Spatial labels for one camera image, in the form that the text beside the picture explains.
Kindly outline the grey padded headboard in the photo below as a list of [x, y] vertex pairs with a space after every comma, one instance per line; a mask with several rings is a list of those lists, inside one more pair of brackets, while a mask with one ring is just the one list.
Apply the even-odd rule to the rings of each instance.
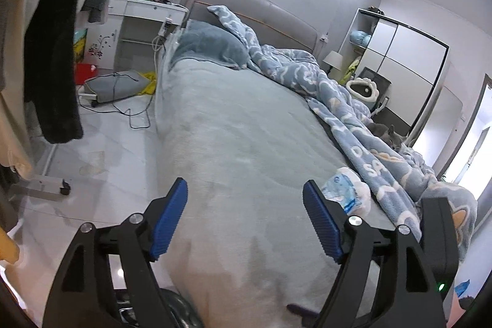
[[218, 26], [218, 18], [208, 7], [224, 5], [257, 34], [260, 44], [276, 48], [300, 49], [317, 57], [321, 34], [294, 14], [268, 0], [184, 0], [188, 17]]

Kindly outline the bed with grey-green sheet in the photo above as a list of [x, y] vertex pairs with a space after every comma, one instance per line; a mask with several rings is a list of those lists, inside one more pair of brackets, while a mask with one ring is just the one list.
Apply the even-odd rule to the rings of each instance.
[[207, 327], [298, 327], [288, 305], [319, 310], [339, 270], [303, 185], [351, 163], [303, 97], [248, 67], [169, 70], [184, 29], [167, 42], [156, 99], [158, 187], [188, 184], [164, 265]]

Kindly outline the white clothes rack base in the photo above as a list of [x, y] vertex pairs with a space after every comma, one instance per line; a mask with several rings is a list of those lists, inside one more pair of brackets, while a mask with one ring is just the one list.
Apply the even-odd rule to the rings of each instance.
[[10, 170], [18, 177], [18, 182], [12, 184], [7, 199], [12, 201], [17, 196], [34, 196], [51, 199], [54, 196], [69, 196], [72, 190], [70, 184], [61, 177], [48, 174], [50, 166], [58, 149], [58, 144], [47, 144], [48, 155], [42, 165], [40, 174], [33, 174], [30, 180], [24, 179], [17, 171], [16, 167]]

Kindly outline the white dressing table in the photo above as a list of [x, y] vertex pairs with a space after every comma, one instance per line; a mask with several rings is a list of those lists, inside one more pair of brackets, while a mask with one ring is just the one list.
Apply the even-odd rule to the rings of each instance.
[[181, 26], [188, 10], [147, 0], [109, 0], [108, 19], [88, 28], [82, 61], [100, 73], [153, 69], [153, 39]]

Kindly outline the white wardrobe with black trim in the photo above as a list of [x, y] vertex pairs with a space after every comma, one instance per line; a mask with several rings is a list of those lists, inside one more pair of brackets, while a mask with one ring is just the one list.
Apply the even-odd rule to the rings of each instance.
[[393, 125], [401, 136], [418, 137], [442, 87], [449, 46], [407, 23], [358, 9], [339, 54], [340, 73], [359, 59], [354, 75], [371, 70], [390, 82], [381, 92], [377, 122]]

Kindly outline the blue-grey pillow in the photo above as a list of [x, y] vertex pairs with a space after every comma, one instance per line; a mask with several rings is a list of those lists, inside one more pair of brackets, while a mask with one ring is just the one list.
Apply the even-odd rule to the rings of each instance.
[[232, 33], [196, 20], [189, 20], [178, 38], [169, 70], [184, 59], [210, 61], [235, 70], [246, 69], [250, 62], [246, 47]]

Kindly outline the white cloud cat bed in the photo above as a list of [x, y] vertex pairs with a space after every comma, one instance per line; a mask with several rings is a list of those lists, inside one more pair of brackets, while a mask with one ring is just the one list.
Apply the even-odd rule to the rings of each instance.
[[345, 88], [353, 98], [362, 101], [368, 108], [372, 108], [379, 98], [377, 84], [366, 77], [347, 81]]

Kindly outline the black hanging garment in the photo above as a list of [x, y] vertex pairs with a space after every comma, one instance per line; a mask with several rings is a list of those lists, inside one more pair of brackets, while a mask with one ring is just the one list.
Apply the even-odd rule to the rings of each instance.
[[52, 144], [80, 139], [73, 37], [77, 0], [40, 0], [24, 36], [24, 101]]

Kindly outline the blue white plastic wrapper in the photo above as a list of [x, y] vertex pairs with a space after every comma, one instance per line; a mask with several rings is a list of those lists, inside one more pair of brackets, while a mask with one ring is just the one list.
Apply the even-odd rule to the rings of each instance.
[[342, 173], [329, 178], [321, 192], [327, 200], [339, 203], [347, 215], [361, 205], [355, 185]]

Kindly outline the yellow cloth on floor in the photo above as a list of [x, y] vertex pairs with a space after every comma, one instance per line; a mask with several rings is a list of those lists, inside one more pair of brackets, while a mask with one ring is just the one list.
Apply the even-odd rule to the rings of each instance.
[[157, 87], [157, 73], [149, 72], [149, 73], [139, 73], [141, 77], [143, 77], [146, 82], [142, 91], [140, 91], [139, 95], [149, 95], [152, 96]]

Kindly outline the cream hanging coat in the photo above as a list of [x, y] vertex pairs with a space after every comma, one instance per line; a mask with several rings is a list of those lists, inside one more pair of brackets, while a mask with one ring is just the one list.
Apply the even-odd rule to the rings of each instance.
[[33, 160], [24, 115], [23, 84], [24, 61], [22, 82], [1, 90], [1, 165], [14, 166], [23, 178], [29, 179], [33, 175]]

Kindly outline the grey cat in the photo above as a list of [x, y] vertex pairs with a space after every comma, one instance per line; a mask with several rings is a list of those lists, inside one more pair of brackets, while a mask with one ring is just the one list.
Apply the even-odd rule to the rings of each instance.
[[367, 128], [374, 136], [379, 137], [384, 143], [386, 143], [391, 149], [396, 152], [400, 152], [404, 141], [407, 139], [406, 136], [399, 135], [395, 131], [395, 127], [393, 125], [387, 127], [381, 123], [371, 122], [367, 125]]

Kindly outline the bedside table lamp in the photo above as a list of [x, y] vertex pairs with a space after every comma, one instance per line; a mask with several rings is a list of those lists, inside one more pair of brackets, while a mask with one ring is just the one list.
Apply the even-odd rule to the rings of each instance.
[[343, 67], [343, 56], [335, 51], [331, 51], [324, 59], [323, 66], [326, 73], [340, 72]]

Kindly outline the red box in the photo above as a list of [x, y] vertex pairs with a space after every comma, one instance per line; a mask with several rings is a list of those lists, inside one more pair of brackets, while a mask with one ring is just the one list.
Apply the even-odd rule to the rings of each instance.
[[94, 64], [79, 62], [74, 67], [75, 84], [81, 86], [85, 81], [97, 76], [97, 66]]

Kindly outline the blue cloud pattern blanket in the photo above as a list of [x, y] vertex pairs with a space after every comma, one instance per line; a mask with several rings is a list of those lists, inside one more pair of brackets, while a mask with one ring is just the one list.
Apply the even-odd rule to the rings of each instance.
[[477, 202], [468, 190], [438, 180], [422, 156], [409, 147], [395, 151], [372, 134], [366, 126], [371, 121], [369, 108], [328, 78], [311, 53], [262, 45], [255, 31], [224, 5], [207, 10], [243, 44], [249, 69], [305, 98], [311, 111], [329, 126], [341, 151], [394, 225], [405, 224], [421, 237], [424, 199], [446, 198], [459, 259], [465, 259], [477, 218]]

